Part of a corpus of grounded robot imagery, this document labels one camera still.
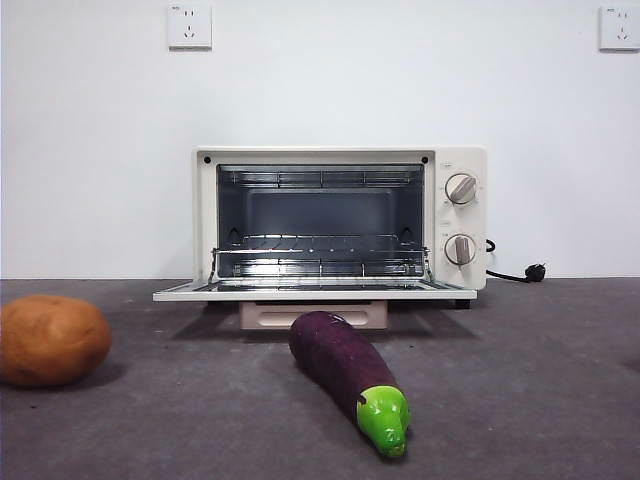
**black power cord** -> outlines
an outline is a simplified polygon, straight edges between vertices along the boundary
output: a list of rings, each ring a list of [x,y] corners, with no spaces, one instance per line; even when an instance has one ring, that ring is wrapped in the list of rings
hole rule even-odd
[[[487,252],[493,252],[496,249],[496,244],[487,238]],[[492,277],[503,278],[505,280],[513,280],[514,282],[531,283],[541,282],[544,279],[544,274],[547,273],[547,269],[544,264],[536,263],[535,265],[529,265],[524,271],[524,278],[513,277],[511,275],[505,275],[504,273],[496,273],[491,270],[487,270],[487,275]]]

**oven feet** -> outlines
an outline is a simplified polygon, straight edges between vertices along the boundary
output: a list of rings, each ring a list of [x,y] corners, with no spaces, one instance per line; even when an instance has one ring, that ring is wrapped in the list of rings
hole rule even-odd
[[[471,308],[471,300],[454,300],[454,307],[456,310],[469,310]]]

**plush eggplant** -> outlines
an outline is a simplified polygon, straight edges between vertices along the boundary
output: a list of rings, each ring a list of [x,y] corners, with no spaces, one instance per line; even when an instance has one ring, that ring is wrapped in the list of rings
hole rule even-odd
[[[329,312],[301,315],[289,331],[301,369],[387,457],[404,454],[409,405],[378,351],[349,323]]]

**oven knob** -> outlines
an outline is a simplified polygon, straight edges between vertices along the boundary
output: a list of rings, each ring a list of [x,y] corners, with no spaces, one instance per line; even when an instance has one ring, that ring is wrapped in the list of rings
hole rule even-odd
[[[476,196],[476,184],[476,179],[471,175],[456,173],[447,180],[444,190],[451,203],[464,205]]]
[[[444,252],[451,263],[466,265],[476,256],[476,244],[467,235],[454,235],[447,240]]]

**wall socket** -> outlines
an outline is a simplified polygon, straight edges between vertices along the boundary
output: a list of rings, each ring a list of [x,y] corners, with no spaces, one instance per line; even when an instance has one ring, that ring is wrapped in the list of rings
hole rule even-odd
[[[211,6],[176,3],[167,11],[169,50],[211,50]]]
[[[600,50],[640,50],[640,5],[600,7]]]

